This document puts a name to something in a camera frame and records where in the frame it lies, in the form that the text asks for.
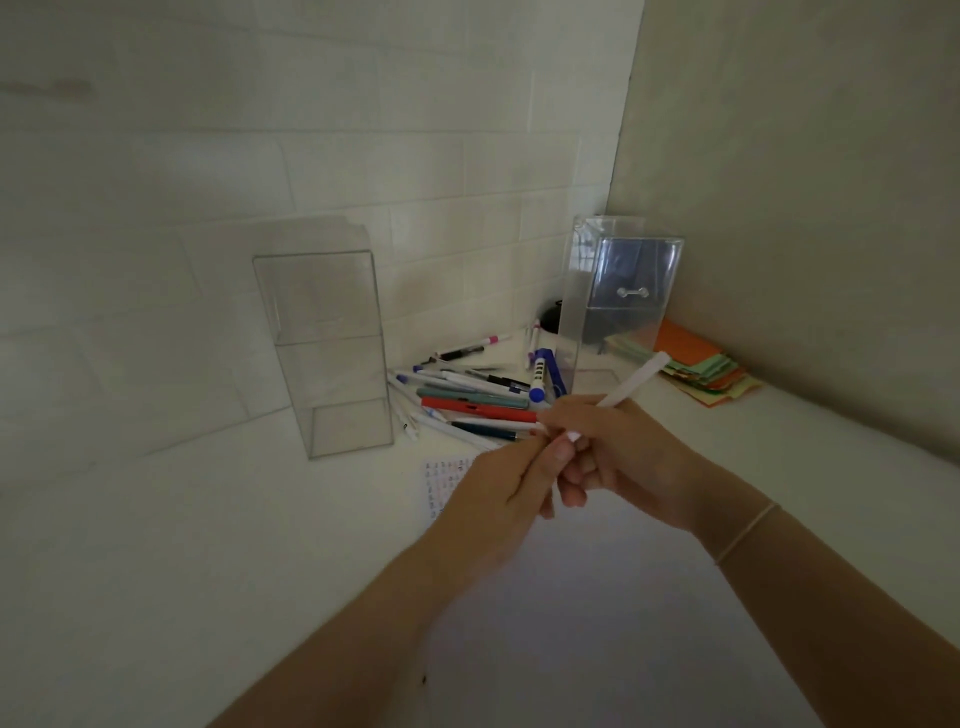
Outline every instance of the person's left hand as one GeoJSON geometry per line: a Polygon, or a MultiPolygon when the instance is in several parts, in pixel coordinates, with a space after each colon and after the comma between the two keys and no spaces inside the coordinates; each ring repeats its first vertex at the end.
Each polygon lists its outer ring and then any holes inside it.
{"type": "Polygon", "coordinates": [[[513,556],[537,513],[552,518],[551,486],[574,453],[565,435],[538,435],[477,456],[418,544],[454,592],[513,556]]]}

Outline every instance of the acrylic organizer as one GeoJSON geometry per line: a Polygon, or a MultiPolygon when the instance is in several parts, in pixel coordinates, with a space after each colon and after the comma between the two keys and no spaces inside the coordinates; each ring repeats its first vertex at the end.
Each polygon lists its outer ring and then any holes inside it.
{"type": "Polygon", "coordinates": [[[574,220],[556,350],[567,391],[606,394],[652,355],[683,247],[639,217],[574,220]]]}
{"type": "Polygon", "coordinates": [[[372,253],[265,255],[253,269],[307,456],[392,444],[372,253]]]}

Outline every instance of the hand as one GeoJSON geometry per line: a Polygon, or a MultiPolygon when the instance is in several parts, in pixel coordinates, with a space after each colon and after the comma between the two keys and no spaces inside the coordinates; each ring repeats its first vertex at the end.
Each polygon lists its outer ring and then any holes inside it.
{"type": "Polygon", "coordinates": [[[454,593],[514,555],[576,450],[543,435],[479,455],[418,546],[454,593]]]}
{"type": "Polygon", "coordinates": [[[558,479],[567,507],[587,503],[587,492],[604,488],[655,519],[692,530],[703,478],[715,468],[670,434],[632,400],[612,408],[594,406],[600,396],[571,396],[540,412],[551,434],[575,430],[577,456],[558,479]]]}

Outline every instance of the teal pen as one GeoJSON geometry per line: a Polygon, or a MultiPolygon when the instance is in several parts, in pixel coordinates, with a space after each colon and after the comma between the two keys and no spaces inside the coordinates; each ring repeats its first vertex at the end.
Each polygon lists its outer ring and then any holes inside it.
{"type": "Polygon", "coordinates": [[[459,427],[462,430],[467,432],[472,432],[474,435],[483,435],[484,437],[495,437],[500,440],[522,440],[523,438],[519,436],[518,432],[513,432],[509,429],[500,429],[499,427],[487,427],[486,425],[474,425],[472,423],[458,423],[456,421],[450,423],[454,427],[459,427]]]}
{"type": "Polygon", "coordinates": [[[496,407],[511,407],[512,409],[527,409],[530,402],[527,400],[514,400],[497,395],[488,395],[483,392],[454,392],[452,389],[434,389],[433,387],[420,387],[417,390],[418,397],[434,397],[440,400],[468,401],[471,404],[492,404],[496,407]]]}

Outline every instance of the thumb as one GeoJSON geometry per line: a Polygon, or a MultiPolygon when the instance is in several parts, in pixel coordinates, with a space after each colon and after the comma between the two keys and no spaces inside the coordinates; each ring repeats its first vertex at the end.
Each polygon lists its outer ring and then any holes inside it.
{"type": "Polygon", "coordinates": [[[576,453],[569,438],[561,435],[536,457],[512,498],[522,513],[531,518],[537,515],[546,494],[576,453]]]}
{"type": "Polygon", "coordinates": [[[554,429],[579,432],[591,439],[602,438],[610,432],[611,426],[615,427],[611,422],[616,417],[615,412],[615,409],[595,404],[557,400],[553,407],[539,412],[537,420],[554,429]]]}

